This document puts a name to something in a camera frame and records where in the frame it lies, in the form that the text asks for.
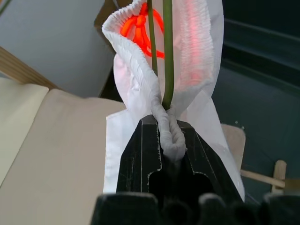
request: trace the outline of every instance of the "green plant stem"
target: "green plant stem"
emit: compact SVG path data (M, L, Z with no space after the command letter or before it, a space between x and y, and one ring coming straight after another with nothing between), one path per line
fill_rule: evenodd
M158 61L156 57L152 0L147 0L147 5L148 5L149 33L150 33L150 43L151 43L151 53L152 53L152 69L156 74L156 76L158 76Z
M165 45L165 94L163 107L170 109L174 92L174 59L173 59L173 15L172 0L163 0L164 12L164 45Z

